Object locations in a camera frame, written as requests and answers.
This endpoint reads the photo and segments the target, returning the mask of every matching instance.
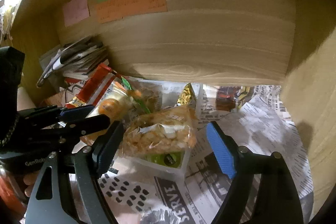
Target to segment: red object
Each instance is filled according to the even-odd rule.
[[[11,184],[2,176],[0,176],[0,197],[6,206],[18,213],[21,217],[26,212],[26,207],[16,197]]]
[[[100,98],[103,96],[105,91],[108,89],[112,81],[115,79],[115,77],[118,77],[118,73],[112,70],[110,67],[105,65],[104,63],[100,63],[95,70],[92,77],[85,83],[82,90],[71,100],[66,104],[67,108],[74,108],[82,105],[86,105],[86,103],[91,99],[93,101],[93,105],[95,106]],[[104,81],[107,80],[107,77],[109,78],[102,90],[97,94],[97,89],[104,83]]]
[[[78,82],[80,82],[80,79],[75,79],[75,78],[70,78],[70,77],[65,77],[64,81],[67,82],[69,85],[73,85],[76,84]]]

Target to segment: paper stack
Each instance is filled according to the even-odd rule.
[[[87,80],[100,63],[109,64],[106,47],[92,37],[85,37],[58,49],[37,82],[37,86],[42,86],[44,80],[55,72],[62,74],[69,82]]]

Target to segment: snack bag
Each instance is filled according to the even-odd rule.
[[[123,121],[124,125],[129,125],[135,117],[148,113],[148,110],[155,110],[161,107],[162,98],[159,98],[157,92],[149,92],[142,88],[134,89],[122,76],[114,78],[110,86],[105,89],[95,109],[89,114],[89,117],[105,114],[113,121]],[[106,130],[95,132],[93,134],[81,137],[81,140],[87,145],[92,145],[98,136],[106,133]]]
[[[184,151],[196,145],[194,110],[181,105],[135,118],[126,130],[123,156],[143,156]]]
[[[102,99],[98,102],[89,117],[105,114],[110,122],[121,120],[124,115],[133,108],[130,97],[118,81],[112,81]],[[81,137],[87,145],[92,145],[98,136],[106,133],[107,130],[98,131]]]
[[[178,97],[175,106],[180,105],[189,105],[195,110],[196,96],[191,83],[185,85],[183,91]],[[183,156],[184,156],[183,152],[159,154],[159,155],[147,155],[146,160],[167,167],[179,168],[182,163]]]
[[[99,64],[92,77],[71,101],[66,102],[65,106],[67,108],[74,108],[84,105],[97,105],[107,88],[118,77],[121,77],[121,75],[116,71],[104,63]]]

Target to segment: clear plastic container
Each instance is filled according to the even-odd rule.
[[[183,158],[181,160],[181,164],[177,168],[156,164],[154,162],[150,162],[148,160],[144,160],[141,158],[136,158],[136,157],[127,157],[127,158],[130,159],[131,161],[135,161],[144,166],[148,166],[148,167],[160,170],[162,172],[165,172],[167,174],[170,174],[171,176],[169,176],[169,178],[175,179],[175,177],[177,176],[180,179],[184,179],[185,172],[187,170],[187,166],[188,166],[188,162],[190,158],[190,152],[191,152],[190,149],[183,152],[183,155],[182,155]]]

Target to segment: newspaper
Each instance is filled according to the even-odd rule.
[[[195,223],[211,223],[231,185],[206,138],[204,126],[209,121],[217,121],[225,134],[254,153],[278,151],[283,155],[299,193],[304,222],[308,223],[314,201],[310,167],[300,136],[279,98],[280,91],[280,86],[203,85],[198,143],[189,160],[185,185],[180,186]],[[255,175],[242,223],[251,217],[259,183],[260,175]]]
[[[173,106],[186,84],[139,81],[162,88],[162,107]],[[281,87],[193,84],[193,88],[199,98],[198,143],[191,153],[184,181],[167,179],[159,170],[144,168],[124,158],[116,158],[111,172],[98,180],[118,222],[212,222],[231,185],[228,176],[221,172],[205,134],[205,125],[217,121],[238,145],[245,145],[255,153],[269,155],[278,151],[283,155],[300,196],[304,222],[308,223],[314,200],[310,168],[299,134],[279,98]],[[259,183],[260,175],[255,175],[242,223],[251,217]]]

